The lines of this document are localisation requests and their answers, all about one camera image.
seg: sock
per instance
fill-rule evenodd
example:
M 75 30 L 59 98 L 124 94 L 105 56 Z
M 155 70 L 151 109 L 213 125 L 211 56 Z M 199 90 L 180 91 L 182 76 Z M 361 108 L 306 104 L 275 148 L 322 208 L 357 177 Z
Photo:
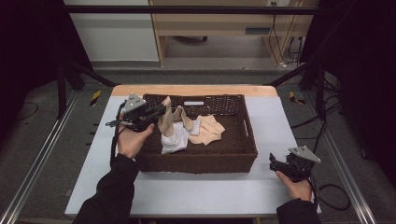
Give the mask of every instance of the sock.
M 166 106 L 165 114 L 158 118 L 158 128 L 160 129 L 160 132 L 166 137 L 169 137 L 174 133 L 171 103 L 171 98 L 169 98 L 169 96 L 166 97 L 166 99 L 163 101 L 163 105 Z
M 184 111 L 183 106 L 179 106 L 176 111 L 172 114 L 173 122 L 180 122 L 183 121 L 184 127 L 187 130 L 191 130 L 193 128 L 194 123 L 192 120 L 187 117 L 186 111 Z
M 174 133 L 171 136 L 161 136 L 161 143 L 163 144 L 162 154 L 172 153 L 183 150 L 187 147 L 189 131 L 184 128 L 183 122 L 173 123 Z
M 216 122 L 213 115 L 198 116 L 197 119 L 201 121 L 200 131 L 198 134 L 190 134 L 189 136 L 189 140 L 193 144 L 203 143 L 207 146 L 209 143 L 221 139 L 221 134 L 225 129 L 220 123 Z

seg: white table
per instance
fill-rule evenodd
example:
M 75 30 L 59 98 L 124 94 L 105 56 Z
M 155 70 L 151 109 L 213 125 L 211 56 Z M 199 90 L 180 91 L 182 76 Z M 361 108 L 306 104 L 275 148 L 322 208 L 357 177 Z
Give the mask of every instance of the white table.
M 114 129 L 105 125 L 115 118 L 130 91 L 135 94 L 246 95 L 247 111 L 259 152 L 248 174 L 139 173 L 131 217 L 265 217 L 290 200 L 287 189 L 269 169 L 269 154 L 285 160 L 289 147 L 297 147 L 275 89 L 251 86 L 127 86 L 113 91 L 65 213 L 75 216 L 96 192 L 96 184 L 109 170 Z

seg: black curtain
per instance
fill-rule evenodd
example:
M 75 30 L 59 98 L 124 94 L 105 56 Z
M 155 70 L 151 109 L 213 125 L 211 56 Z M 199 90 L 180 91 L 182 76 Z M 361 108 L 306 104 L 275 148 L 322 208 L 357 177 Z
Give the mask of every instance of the black curtain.
M 21 110 L 26 94 L 56 80 L 60 62 L 74 60 L 92 69 L 69 14 L 47 11 L 45 5 L 61 6 L 64 2 L 4 0 L 0 6 L 0 142 Z M 67 64 L 64 76 L 73 88 L 82 88 L 79 73 Z
M 321 0 L 342 7 L 345 1 Z M 325 38 L 331 18 L 314 17 L 305 62 Z M 323 65 L 341 85 L 340 101 L 361 147 L 396 186 L 396 1 L 356 1 L 327 47 Z

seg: white tabletop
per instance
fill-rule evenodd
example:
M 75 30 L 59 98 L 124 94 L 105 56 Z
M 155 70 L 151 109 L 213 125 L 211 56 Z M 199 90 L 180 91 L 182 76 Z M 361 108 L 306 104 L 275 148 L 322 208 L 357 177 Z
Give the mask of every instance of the white tabletop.
M 65 213 L 75 216 L 109 170 L 115 118 L 127 96 L 111 96 Z M 277 96 L 247 96 L 259 155 L 248 174 L 142 173 L 137 176 L 132 217 L 261 217 L 276 213 L 290 200 L 287 189 L 269 169 L 269 154 L 279 161 L 297 147 Z

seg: wooden table edge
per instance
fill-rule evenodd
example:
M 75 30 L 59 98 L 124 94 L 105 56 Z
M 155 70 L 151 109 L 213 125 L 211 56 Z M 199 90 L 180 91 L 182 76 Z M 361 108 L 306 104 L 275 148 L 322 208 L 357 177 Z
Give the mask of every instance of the wooden table edge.
M 113 89 L 111 96 L 128 96 L 131 92 L 143 94 L 169 95 L 222 95 L 243 94 L 245 96 L 277 96 L 272 86 L 254 85 L 119 85 Z

